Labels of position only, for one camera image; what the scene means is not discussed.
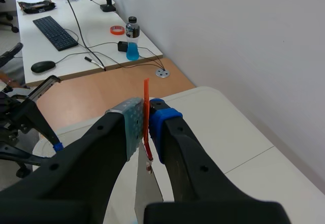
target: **black keyboard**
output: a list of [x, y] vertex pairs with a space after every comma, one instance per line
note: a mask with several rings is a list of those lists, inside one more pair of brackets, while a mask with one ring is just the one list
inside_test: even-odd
[[78, 45], [78, 42], [72, 38], [51, 16], [36, 19], [33, 23], [58, 51]]

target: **desk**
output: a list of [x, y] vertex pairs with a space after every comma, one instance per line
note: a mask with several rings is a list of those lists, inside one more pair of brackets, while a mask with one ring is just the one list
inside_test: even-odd
[[[218, 90], [198, 87], [163, 98], [180, 111], [202, 147], [226, 177], [253, 198], [277, 201], [291, 223], [323, 224], [325, 196]], [[79, 139], [98, 118], [57, 131], [66, 146]], [[173, 201], [167, 170], [158, 160], [152, 140], [152, 168], [164, 201]], [[36, 155], [52, 156], [46, 139]], [[111, 194], [104, 223], [132, 223], [138, 151], [125, 164]]]
[[[49, 12], [38, 14], [26, 14], [20, 10], [18, 1], [23, 2], [40, 2], [43, 0], [17, 0], [17, 13], [20, 29], [21, 42], [24, 44], [22, 49], [23, 64], [25, 71], [25, 80], [27, 85], [38, 85], [44, 81], [49, 75], [55, 75], [61, 79], [71, 79], [98, 73], [103, 71], [96, 65], [91, 64], [84, 60], [85, 54], [73, 55], [57, 64], [56, 68], [41, 73], [35, 74], [30, 70], [30, 67], [39, 61], [52, 60], [59, 61], [63, 57], [71, 53], [85, 52], [84, 48], [77, 46], [64, 51], [57, 51], [56, 48], [48, 41], [48, 39], [41, 33], [41, 31], [34, 25], [33, 20], [52, 16], [63, 28], [70, 29], [79, 35], [76, 20], [73, 16], [71, 8], [66, 0], [52, 0], [56, 3], [57, 7]], [[105, 0], [94, 0], [100, 4], [104, 4]], [[110, 27], [114, 25], [125, 26], [124, 21], [115, 12], [104, 13], [100, 7], [90, 0], [78, 0], [71, 2], [72, 7], [77, 15], [78, 21], [81, 26], [84, 40], [88, 46], [97, 45], [105, 42], [119, 42], [126, 41], [126, 36], [116, 36], [110, 33]], [[158, 48], [141, 32], [139, 38], [139, 46], [146, 47], [154, 54], [162, 57], [162, 53]], [[92, 49], [92, 51], [101, 52], [118, 63], [125, 66], [136, 64], [137, 62], [144, 62], [145, 59], [139, 61], [129, 61], [126, 58], [126, 53], [119, 52], [116, 44], [106, 44]], [[143, 57], [154, 58], [155, 56], [145, 49], [139, 49], [139, 53]], [[105, 58], [98, 54], [107, 70], [118, 68], [114, 61]]]
[[161, 59], [171, 75], [156, 76], [156, 67], [118, 68], [55, 84], [37, 105], [53, 130], [101, 116], [131, 97], [143, 97], [143, 81], [150, 78], [149, 94], [162, 98], [195, 86], [167, 58]]

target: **wire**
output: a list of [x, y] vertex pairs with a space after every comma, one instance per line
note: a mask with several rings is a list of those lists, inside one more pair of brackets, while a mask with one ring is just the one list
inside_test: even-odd
[[90, 0], [90, 1], [94, 2], [95, 4], [97, 4], [97, 5], [99, 5], [99, 6], [101, 5], [101, 4], [98, 4], [97, 2], [95, 2], [94, 0]]
[[[106, 44], [118, 44], [118, 43], [117, 42], [106, 42], [106, 43], [101, 43], [99, 45], [106, 45]], [[93, 46], [90, 46], [90, 48], [97, 47], [99, 45], [93, 45]]]
[[71, 10], [72, 10], [72, 12], [73, 12], [73, 15], [75, 16], [75, 19], [76, 19], [76, 22], [77, 22], [77, 25], [78, 25], [78, 29], [79, 29], [79, 33], [80, 33], [80, 37], [81, 37], [81, 40], [82, 40], [82, 42], [83, 42], [85, 48], [86, 48], [87, 50], [89, 50], [89, 52], [90, 52], [91, 54], [93, 54], [94, 57], [96, 57], [96, 59], [97, 59], [97, 60], [102, 64], [102, 66], [104, 67], [104, 71], [106, 71], [106, 68], [105, 68], [104, 64], [102, 63], [102, 61], [98, 58], [98, 56], [95, 55], [94, 52], [92, 52], [91, 49], [89, 49], [89, 48], [87, 47], [87, 45], [86, 45], [86, 43], [85, 43], [85, 41], [84, 41], [84, 39], [83, 39], [82, 33], [81, 33], [81, 28], [80, 28], [80, 25], [79, 25], [79, 22], [78, 22], [78, 19], [77, 19], [76, 13], [75, 13], [75, 11], [73, 10], [73, 7], [71, 6], [70, 0], [67, 0], [67, 1], [68, 1], [68, 3], [69, 3], [69, 6], [71, 7]]
[[[87, 52], [72, 53], [72, 54], [66, 55], [64, 58], [62, 58], [61, 60], [57, 61], [55, 64], [58, 64], [59, 62], [63, 61], [64, 59], [66, 59], [67, 57], [69, 57], [69, 56], [71, 56], [71, 55], [89, 54], [89, 53], [91, 53], [91, 52], [87, 51]], [[100, 55], [102, 55], [102, 56], [105, 56], [105, 57], [111, 59], [112, 61], [114, 61], [116, 64], [118, 64], [118, 65], [121, 66], [122, 68], [134, 68], [134, 67], [137, 67], [137, 66], [155, 66], [155, 67], [161, 68], [161, 67], [159, 67], [159, 66], [157, 66], [157, 65], [155, 65], [155, 64], [137, 64], [137, 65], [134, 65], [134, 66], [126, 67], [126, 66], [124, 66], [124, 65], [122, 65], [122, 64], [120, 64], [120, 63], [118, 63], [118, 62], [117, 62], [116, 60], [114, 60], [113, 58], [111, 58], [111, 57], [109, 57], [109, 56], [107, 56], [107, 55], [105, 55], [105, 54], [103, 54], [103, 53], [100, 53], [100, 52], [98, 52], [98, 51], [93, 51], [93, 53], [97, 53], [97, 54], [100, 54]]]
[[162, 69], [165, 70], [165, 67], [164, 67], [162, 61], [159, 59], [159, 57], [158, 57], [156, 54], [154, 54], [151, 50], [149, 50], [149, 49], [146, 48], [146, 47], [139, 47], [139, 46], [138, 46], [138, 48], [140, 48], [140, 49], [146, 49], [146, 50], [150, 51], [151, 54], [153, 54], [155, 57], [158, 58], [158, 60], [160, 61], [161, 66], [162, 66]]
[[87, 52], [79, 52], [79, 53], [72, 53], [72, 54], [66, 55], [61, 60], [57, 61], [55, 64], [58, 64], [59, 62], [63, 61], [64, 59], [66, 59], [68, 56], [71, 56], [71, 55], [89, 54], [89, 53], [90, 53], [89, 51], [87, 51]]
[[103, 56], [105, 56], [105, 57], [111, 59], [111, 60], [114, 61], [116, 64], [120, 65], [122, 68], [134, 68], [134, 67], [137, 67], [137, 66], [155, 66], [155, 67], [161, 68], [160, 66], [157, 66], [157, 65], [155, 65], [155, 64], [137, 64], [137, 65], [134, 65], [134, 66], [126, 67], [126, 66], [124, 66], [124, 65], [122, 65], [122, 64], [120, 64], [120, 63], [118, 63], [116, 60], [114, 60], [113, 58], [111, 58], [111, 57], [109, 57], [109, 56], [107, 56], [107, 55], [105, 55], [105, 54], [102, 54], [102, 53], [100, 53], [100, 52], [98, 52], [98, 51], [95, 51], [95, 53], [101, 54], [101, 55], [103, 55]]
[[75, 34], [75, 36], [77, 36], [77, 42], [79, 41], [79, 36], [78, 36], [75, 32], [73, 32], [72, 30], [67, 29], [67, 28], [65, 28], [65, 30], [68, 30], [68, 31], [72, 32], [73, 34]]
[[[98, 44], [98, 45], [89, 46], [89, 48], [94, 48], [94, 47], [97, 47], [97, 46], [100, 46], [100, 45], [106, 45], [106, 44], [118, 44], [118, 43], [117, 43], [117, 42], [106, 42], [106, 43], [101, 43], [101, 44]], [[149, 49], [146, 48], [146, 47], [138, 47], [138, 48], [149, 50]], [[154, 54], [151, 50], [149, 50], [149, 51], [151, 52], [151, 54], [153, 54], [155, 57], [157, 57], [157, 59], [160, 61], [161, 65], [160, 65], [156, 60], [153, 60], [153, 59], [150, 59], [150, 58], [147, 58], [147, 57], [143, 57], [143, 56], [140, 56], [140, 57], [141, 57], [141, 58], [144, 58], [144, 59], [148, 59], [148, 60], [150, 60], [150, 61], [153, 61], [153, 62], [156, 63], [158, 66], [161, 66], [161, 67], [160, 67], [161, 69], [165, 70], [165, 67], [164, 67], [162, 61], [159, 59], [159, 57], [158, 57], [156, 54]]]

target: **monitor stand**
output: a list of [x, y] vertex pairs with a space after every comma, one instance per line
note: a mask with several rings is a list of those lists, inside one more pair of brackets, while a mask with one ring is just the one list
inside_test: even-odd
[[112, 4], [112, 0], [106, 0], [106, 4], [101, 5], [101, 10], [103, 12], [114, 12], [114, 11], [116, 11], [115, 7]]

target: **water bottle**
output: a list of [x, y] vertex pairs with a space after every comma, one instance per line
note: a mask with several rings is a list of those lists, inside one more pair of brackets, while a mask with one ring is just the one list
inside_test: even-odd
[[136, 17], [129, 17], [126, 25], [127, 52], [126, 57], [129, 60], [139, 59], [138, 39], [140, 36], [140, 27], [137, 24]]

